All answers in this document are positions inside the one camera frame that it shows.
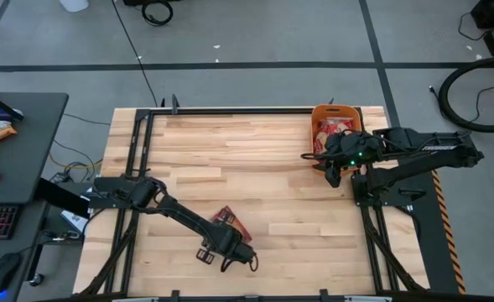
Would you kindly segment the black yellow hazard strip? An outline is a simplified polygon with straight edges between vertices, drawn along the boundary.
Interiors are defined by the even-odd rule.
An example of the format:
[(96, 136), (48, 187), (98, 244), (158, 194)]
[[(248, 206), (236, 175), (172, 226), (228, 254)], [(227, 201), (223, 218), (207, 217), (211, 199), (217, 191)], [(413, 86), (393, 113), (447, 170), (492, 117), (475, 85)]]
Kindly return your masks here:
[(462, 272), (460, 269), (460, 261), (456, 251), (455, 239), (453, 237), (453, 232), (450, 226), (450, 219), (448, 216), (444, 194), (441, 188), (439, 174), (435, 169), (432, 170), (431, 174), (434, 182), (434, 191), (439, 204), (440, 217), (442, 219), (442, 225), (444, 228), (444, 232), (447, 240), (447, 246), (449, 249), (450, 261), (452, 263), (452, 267), (455, 273), (455, 282), (457, 283), (457, 289), (460, 294), (466, 294), (465, 281), (463, 279)]

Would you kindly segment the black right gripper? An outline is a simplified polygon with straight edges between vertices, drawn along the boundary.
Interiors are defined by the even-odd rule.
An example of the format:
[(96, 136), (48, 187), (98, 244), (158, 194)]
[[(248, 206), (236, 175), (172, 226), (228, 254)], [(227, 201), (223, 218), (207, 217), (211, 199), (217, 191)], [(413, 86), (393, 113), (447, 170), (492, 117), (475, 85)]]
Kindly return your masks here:
[(361, 140), (362, 133), (359, 132), (333, 133), (327, 138), (325, 142), (326, 159), (314, 164), (313, 168), (325, 171), (325, 180), (332, 188), (340, 186), (340, 168), (362, 164)]

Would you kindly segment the black box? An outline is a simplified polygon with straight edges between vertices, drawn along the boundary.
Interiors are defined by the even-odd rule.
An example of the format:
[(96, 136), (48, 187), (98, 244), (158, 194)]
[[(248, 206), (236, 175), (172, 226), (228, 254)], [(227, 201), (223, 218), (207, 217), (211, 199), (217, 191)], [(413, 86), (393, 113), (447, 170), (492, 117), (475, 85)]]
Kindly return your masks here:
[(34, 197), (49, 202), (64, 211), (71, 212), (83, 218), (89, 218), (89, 201), (81, 198), (80, 195), (59, 187), (45, 179), (40, 179)]

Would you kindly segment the black base panel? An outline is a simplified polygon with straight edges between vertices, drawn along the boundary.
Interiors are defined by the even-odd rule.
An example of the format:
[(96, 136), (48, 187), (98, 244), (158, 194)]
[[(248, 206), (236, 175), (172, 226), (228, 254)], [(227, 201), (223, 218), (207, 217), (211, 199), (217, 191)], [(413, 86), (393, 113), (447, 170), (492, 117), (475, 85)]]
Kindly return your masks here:
[(419, 247), (430, 289), (438, 293), (459, 294), (431, 172), (428, 170), (401, 180), (397, 187), (422, 194), (411, 202), (409, 210), (418, 228)]

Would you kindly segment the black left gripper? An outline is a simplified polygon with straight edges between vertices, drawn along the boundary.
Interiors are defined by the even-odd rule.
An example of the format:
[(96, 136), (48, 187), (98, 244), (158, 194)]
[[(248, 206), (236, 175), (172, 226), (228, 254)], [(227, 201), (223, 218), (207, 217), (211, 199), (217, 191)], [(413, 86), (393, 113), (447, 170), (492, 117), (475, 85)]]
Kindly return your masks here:
[(195, 228), (203, 237), (202, 248), (196, 257), (203, 263), (211, 264), (214, 254), (239, 263), (252, 263), (256, 257), (253, 248), (242, 240), (242, 234), (227, 224), (205, 224)]

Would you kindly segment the black desk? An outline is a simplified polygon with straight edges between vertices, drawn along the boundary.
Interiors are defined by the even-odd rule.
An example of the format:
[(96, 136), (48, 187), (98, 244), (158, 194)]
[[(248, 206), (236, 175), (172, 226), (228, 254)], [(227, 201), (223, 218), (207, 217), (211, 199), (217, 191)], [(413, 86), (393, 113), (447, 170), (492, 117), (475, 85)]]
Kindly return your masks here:
[(0, 92), (0, 101), (23, 112), (18, 132), (0, 141), (0, 204), (34, 198), (69, 96), (66, 93)]

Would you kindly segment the white paper sheet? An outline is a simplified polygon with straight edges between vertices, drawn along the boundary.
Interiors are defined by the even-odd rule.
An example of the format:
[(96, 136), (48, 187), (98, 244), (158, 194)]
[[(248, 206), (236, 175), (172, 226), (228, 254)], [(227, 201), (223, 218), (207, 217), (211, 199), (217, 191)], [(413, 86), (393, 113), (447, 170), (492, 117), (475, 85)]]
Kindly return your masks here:
[(69, 211), (63, 210), (60, 213), (60, 216), (67, 221), (76, 231), (80, 234), (84, 235), (86, 231), (86, 223), (88, 222), (87, 218), (78, 216)]

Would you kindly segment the large black hoop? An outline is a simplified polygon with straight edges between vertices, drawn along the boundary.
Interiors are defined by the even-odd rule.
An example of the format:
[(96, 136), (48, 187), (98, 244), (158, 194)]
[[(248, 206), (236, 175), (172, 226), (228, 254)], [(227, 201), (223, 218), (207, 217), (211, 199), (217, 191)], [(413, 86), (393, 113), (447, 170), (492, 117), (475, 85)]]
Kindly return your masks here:
[(442, 83), (438, 92), (439, 109), (445, 117), (455, 125), (478, 133), (494, 133), (494, 125), (482, 125), (467, 121), (460, 117), (451, 107), (448, 94), (452, 84), (464, 74), (479, 68), (494, 67), (494, 57), (477, 60), (471, 63), (464, 63), (459, 69), (452, 72)]

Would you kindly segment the orange plastic basket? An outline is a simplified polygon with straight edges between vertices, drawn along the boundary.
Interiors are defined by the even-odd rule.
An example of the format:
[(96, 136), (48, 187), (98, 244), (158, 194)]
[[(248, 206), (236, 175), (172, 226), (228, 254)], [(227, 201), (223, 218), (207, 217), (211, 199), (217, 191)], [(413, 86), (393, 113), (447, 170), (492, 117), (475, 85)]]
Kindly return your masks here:
[[(315, 107), (311, 115), (311, 126), (312, 126), (312, 148), (315, 135), (319, 132), (319, 121), (326, 119), (327, 117), (348, 117), (354, 120), (353, 129), (348, 129), (344, 132), (359, 132), (362, 133), (362, 140), (360, 141), (360, 150), (363, 152), (364, 146), (367, 145), (368, 136), (362, 130), (361, 127), (361, 117), (359, 112), (354, 107), (342, 106), (342, 105), (319, 105)], [(315, 154), (314, 149), (310, 154), (302, 154), (303, 159), (316, 160), (318, 163), (325, 161), (325, 152), (322, 154)]]

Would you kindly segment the dark grey side desk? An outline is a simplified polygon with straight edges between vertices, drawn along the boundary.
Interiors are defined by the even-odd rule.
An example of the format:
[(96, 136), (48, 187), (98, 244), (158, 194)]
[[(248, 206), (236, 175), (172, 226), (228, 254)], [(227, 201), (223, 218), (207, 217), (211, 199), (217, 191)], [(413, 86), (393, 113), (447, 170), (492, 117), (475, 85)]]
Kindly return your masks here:
[(22, 285), (34, 276), (36, 267), (35, 244), (40, 239), (44, 217), (49, 206), (44, 201), (34, 201), (21, 208), (18, 221), (9, 240), (0, 240), (0, 258), (7, 253), (20, 252), (21, 263), (11, 282), (3, 293), (0, 302), (16, 302)]

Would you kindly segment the black computer mouse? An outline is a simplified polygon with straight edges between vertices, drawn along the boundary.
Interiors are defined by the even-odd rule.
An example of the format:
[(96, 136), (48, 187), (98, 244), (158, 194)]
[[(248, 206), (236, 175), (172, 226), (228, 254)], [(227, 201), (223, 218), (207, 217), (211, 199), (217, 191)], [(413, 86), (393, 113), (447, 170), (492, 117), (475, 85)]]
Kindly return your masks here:
[(10, 285), (22, 256), (19, 253), (7, 253), (0, 257), (0, 294), (3, 294)]

